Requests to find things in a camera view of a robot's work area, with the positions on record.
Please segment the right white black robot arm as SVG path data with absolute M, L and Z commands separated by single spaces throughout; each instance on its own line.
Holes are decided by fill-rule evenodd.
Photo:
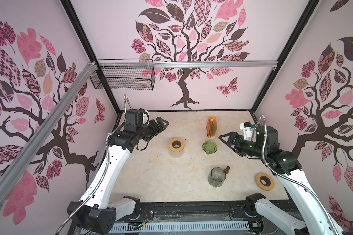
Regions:
M 345 231 L 309 185 L 297 158 L 291 152 L 280 149 L 278 131 L 271 126 L 261 125 L 255 129 L 255 136 L 255 141 L 250 141 L 243 135 L 229 132 L 220 135 L 219 140 L 241 157 L 261 160 L 282 183 L 304 220 L 297 221 L 261 193 L 246 197 L 246 215 L 265 217 L 287 235 L 344 235 Z

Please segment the wooden dripper ring stand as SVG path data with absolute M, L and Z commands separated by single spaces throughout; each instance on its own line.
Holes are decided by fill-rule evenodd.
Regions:
M 169 149 L 174 153 L 179 153 L 184 150 L 185 143 L 180 138 L 174 138 L 169 142 Z

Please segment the brown paper filter stack holder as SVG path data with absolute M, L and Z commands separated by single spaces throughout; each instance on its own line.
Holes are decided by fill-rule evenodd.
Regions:
M 209 139 L 215 138 L 217 132 L 217 118 L 210 117 L 206 125 L 207 137 Z

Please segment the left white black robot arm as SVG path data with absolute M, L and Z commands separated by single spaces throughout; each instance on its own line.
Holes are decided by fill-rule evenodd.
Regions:
M 79 201 L 69 203 L 68 217 L 57 232 L 60 233 L 71 220 L 89 232 L 107 235 L 118 219 L 132 214 L 139 203 L 137 198 L 124 197 L 110 205 L 115 182 L 133 150 L 138 149 L 139 142 L 143 140 L 149 143 L 168 126 L 169 122 L 161 117 L 150 119 L 148 111 L 144 109 L 127 110 L 124 121 L 106 138 L 105 160 L 94 180 Z

